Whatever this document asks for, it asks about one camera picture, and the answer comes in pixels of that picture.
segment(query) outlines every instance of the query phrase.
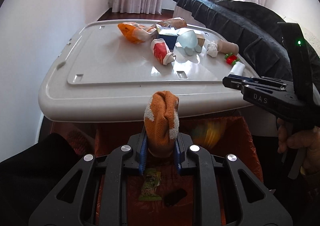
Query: white plastic lid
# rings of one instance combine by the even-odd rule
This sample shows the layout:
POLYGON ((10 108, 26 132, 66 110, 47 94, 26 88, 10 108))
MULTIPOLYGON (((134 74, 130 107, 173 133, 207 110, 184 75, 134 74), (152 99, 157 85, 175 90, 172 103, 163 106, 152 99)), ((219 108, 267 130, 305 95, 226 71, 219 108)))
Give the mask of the white plastic lid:
MULTIPOLYGON (((231 66, 224 54, 206 54, 208 41, 223 39, 216 32, 196 26, 206 43, 200 54, 187 56, 177 43, 176 61, 161 65, 150 50, 151 41, 133 44, 117 25, 124 20, 100 21, 77 32, 55 60, 42 82, 39 105, 56 121, 117 122, 143 120, 150 96, 168 90, 180 98, 179 116, 195 116, 240 108, 249 103, 239 91, 225 88, 222 79, 231 66)), ((156 20, 130 19, 151 26, 156 20)), ((243 76, 258 75, 246 65, 243 76)))

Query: trash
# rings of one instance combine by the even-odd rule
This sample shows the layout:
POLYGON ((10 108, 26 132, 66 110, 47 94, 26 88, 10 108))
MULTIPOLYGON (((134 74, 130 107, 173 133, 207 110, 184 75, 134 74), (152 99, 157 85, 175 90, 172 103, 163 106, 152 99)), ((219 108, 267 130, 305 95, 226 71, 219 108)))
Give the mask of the trash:
POLYGON ((230 43, 228 41, 223 41, 219 39, 217 42, 217 49, 219 53, 232 53, 234 55, 237 55, 239 52, 239 47, 235 43, 230 43))
POLYGON ((153 38, 156 34, 154 26, 147 27, 136 22, 124 22, 118 24, 121 33, 132 43, 143 43, 153 38))
POLYGON ((196 53, 195 47, 198 45, 198 39, 193 30, 189 30, 184 32, 182 35, 179 35, 177 42, 180 43, 188 56, 192 56, 196 53))
POLYGON ((239 61, 239 58, 236 57, 234 54, 230 53, 230 54, 226 54, 226 56, 224 57, 227 64, 230 65, 235 65, 237 61, 239 61))
POLYGON ((174 27, 174 29, 179 29, 187 27, 187 22, 182 18, 167 19, 157 23, 161 27, 174 27))
POLYGON ((204 36, 201 35, 201 34, 196 34, 196 36, 197 36, 197 39, 198 39, 198 45, 203 47, 203 44, 204 44, 204 41, 205 41, 204 36))
POLYGON ((139 201, 161 201, 162 198, 156 194, 157 186, 161 182, 161 172, 154 168, 145 170, 145 181, 141 188, 139 201))
POLYGON ((154 39, 151 42, 151 51, 158 61, 163 65, 167 65, 168 63, 175 61, 173 52, 170 52, 163 38, 154 39))
POLYGON ((207 45, 207 54, 211 57, 216 57, 218 55, 218 46, 215 42, 209 42, 207 45))
POLYGON ((202 51, 202 46, 199 46, 199 45, 197 44, 196 47, 195 47, 195 51, 196 51, 197 53, 201 53, 201 51, 202 51))
POLYGON ((160 25, 156 25, 156 29, 158 32, 157 38, 164 39, 170 50, 173 50, 176 42, 177 42, 177 31, 173 27, 161 27, 160 25))
POLYGON ((244 68, 245 68, 245 65, 243 63, 236 62, 236 64, 233 66, 229 74, 242 76, 244 68))

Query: person's hand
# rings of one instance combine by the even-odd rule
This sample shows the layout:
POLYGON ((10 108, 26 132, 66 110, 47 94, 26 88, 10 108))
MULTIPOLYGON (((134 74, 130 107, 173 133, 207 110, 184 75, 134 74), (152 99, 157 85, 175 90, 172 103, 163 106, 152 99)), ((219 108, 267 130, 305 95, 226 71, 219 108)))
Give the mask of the person's hand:
POLYGON ((311 130, 299 131, 288 137, 288 132, 285 127, 285 122, 282 119, 277 119, 277 123, 281 126, 278 129, 279 148, 278 153, 283 153, 287 148, 299 149, 307 148, 307 155, 302 167, 308 174, 317 173, 320 171, 320 129, 314 127, 311 130))

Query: cardboard tube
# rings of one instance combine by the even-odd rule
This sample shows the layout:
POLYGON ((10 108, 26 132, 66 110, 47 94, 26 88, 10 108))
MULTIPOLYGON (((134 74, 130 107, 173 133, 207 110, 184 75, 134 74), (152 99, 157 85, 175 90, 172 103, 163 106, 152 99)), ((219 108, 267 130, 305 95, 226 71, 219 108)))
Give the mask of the cardboard tube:
POLYGON ((233 53, 234 55, 237 55, 239 52, 239 47, 237 44, 223 41, 221 39, 217 41, 217 46, 219 53, 233 53))

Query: white tissue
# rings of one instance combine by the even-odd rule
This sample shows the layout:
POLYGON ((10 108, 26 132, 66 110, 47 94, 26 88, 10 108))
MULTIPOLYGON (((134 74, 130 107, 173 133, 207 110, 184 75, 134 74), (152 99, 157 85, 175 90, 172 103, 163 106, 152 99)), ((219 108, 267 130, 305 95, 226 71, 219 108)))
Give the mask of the white tissue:
POLYGON ((207 45, 207 54, 216 57, 218 54, 218 46, 215 42, 209 42, 207 45))
POLYGON ((236 62, 229 74, 242 76, 244 67, 245 65, 243 63, 236 62))

